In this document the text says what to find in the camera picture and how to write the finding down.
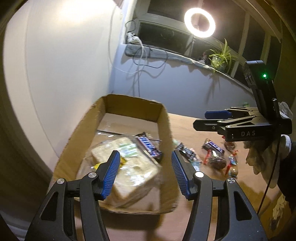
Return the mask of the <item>right gloved hand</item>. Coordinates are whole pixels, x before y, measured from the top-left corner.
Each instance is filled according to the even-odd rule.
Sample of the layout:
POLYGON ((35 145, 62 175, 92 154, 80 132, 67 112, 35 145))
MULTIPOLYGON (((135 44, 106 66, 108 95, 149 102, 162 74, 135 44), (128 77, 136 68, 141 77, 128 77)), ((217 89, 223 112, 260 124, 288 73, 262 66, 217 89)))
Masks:
POLYGON ((288 135, 281 135, 280 141, 274 140, 265 150, 259 148, 263 141, 245 141, 244 148, 248 149, 246 163, 253 167, 255 175, 261 174, 270 188, 277 185, 280 175, 280 162, 285 159, 292 149, 292 141, 288 135))

